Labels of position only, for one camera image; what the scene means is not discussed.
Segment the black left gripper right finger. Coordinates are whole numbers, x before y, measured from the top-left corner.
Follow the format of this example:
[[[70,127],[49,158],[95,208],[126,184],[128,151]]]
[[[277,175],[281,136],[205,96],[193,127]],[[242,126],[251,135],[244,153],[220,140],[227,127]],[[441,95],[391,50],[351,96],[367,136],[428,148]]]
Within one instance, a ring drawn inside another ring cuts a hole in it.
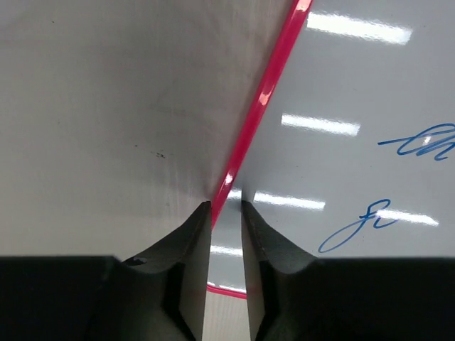
[[[340,340],[341,324],[323,298],[316,257],[241,203],[242,252],[252,340]]]

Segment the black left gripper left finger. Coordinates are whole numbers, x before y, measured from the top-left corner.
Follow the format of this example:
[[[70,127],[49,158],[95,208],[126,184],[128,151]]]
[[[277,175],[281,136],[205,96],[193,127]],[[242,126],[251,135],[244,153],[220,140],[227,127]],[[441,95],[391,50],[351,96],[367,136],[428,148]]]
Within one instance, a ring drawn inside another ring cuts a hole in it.
[[[202,202],[170,234],[110,264],[86,340],[201,340],[210,211]]]

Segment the pink framed whiteboard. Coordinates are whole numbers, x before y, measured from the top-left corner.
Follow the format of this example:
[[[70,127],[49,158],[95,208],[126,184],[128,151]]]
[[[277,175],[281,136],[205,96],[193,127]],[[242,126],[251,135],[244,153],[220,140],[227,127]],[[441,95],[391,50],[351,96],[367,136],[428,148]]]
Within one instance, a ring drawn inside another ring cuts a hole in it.
[[[454,2],[293,1],[213,201],[235,298],[244,201],[319,257],[453,256]]]

